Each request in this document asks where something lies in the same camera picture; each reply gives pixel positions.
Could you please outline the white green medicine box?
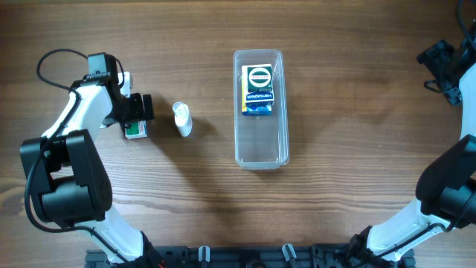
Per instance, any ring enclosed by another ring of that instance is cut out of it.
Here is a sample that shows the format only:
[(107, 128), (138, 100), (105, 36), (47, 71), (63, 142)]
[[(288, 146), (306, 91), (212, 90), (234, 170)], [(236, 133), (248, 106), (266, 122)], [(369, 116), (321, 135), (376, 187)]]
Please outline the white green medicine box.
[(129, 140), (137, 138), (146, 138), (148, 136), (146, 121), (128, 123), (125, 126), (124, 134), (125, 137)]

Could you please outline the small white spray bottle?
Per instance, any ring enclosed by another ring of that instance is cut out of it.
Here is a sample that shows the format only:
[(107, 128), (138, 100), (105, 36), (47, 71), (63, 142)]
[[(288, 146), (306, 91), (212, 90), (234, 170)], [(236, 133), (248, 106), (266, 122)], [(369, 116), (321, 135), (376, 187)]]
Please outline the small white spray bottle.
[(175, 102), (173, 104), (174, 121), (182, 137), (188, 137), (193, 128), (193, 121), (187, 104)]

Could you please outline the white Hansaplast box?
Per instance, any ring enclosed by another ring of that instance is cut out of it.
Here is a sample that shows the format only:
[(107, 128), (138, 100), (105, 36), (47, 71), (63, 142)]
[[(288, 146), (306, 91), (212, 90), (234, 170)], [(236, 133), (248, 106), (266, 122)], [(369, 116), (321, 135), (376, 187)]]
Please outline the white Hansaplast box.
[(242, 66), (242, 102), (246, 106), (274, 102), (273, 71), (271, 64)]

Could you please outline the dark green round-logo box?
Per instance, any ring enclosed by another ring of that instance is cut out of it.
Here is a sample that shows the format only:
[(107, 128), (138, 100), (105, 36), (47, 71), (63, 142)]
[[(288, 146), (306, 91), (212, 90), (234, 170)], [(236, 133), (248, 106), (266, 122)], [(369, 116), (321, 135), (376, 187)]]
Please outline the dark green round-logo box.
[(273, 90), (273, 71), (271, 64), (242, 67), (248, 92), (271, 92)]

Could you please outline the blue yellow VapoDrops box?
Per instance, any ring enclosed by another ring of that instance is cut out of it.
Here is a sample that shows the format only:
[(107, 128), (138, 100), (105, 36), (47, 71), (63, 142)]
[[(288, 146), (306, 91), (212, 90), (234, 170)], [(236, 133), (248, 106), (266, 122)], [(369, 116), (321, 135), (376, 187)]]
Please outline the blue yellow VapoDrops box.
[(245, 77), (242, 77), (242, 114), (270, 115), (274, 105), (274, 90), (271, 92), (248, 92)]

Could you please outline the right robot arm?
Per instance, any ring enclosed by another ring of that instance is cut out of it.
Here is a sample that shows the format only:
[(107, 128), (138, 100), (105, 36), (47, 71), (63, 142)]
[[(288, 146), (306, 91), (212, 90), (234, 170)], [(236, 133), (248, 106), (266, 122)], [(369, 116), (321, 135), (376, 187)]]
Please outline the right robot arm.
[(458, 49), (441, 40), (417, 57), (434, 76), (424, 87), (462, 106), (460, 139), (423, 171), (408, 205), (352, 238), (352, 267), (399, 267), (415, 246), (475, 223), (475, 28), (463, 35)]

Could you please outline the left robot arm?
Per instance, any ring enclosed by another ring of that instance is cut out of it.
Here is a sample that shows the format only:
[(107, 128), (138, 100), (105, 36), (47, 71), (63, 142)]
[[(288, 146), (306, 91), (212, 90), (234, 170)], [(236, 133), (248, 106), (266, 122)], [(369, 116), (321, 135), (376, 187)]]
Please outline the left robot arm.
[(26, 215), (43, 232), (89, 236), (111, 267), (165, 267), (147, 236), (112, 205), (111, 182), (94, 144), (102, 128), (152, 120), (152, 99), (123, 94), (130, 79), (111, 54), (86, 59), (89, 71), (66, 87), (69, 100), (57, 121), (20, 147)]

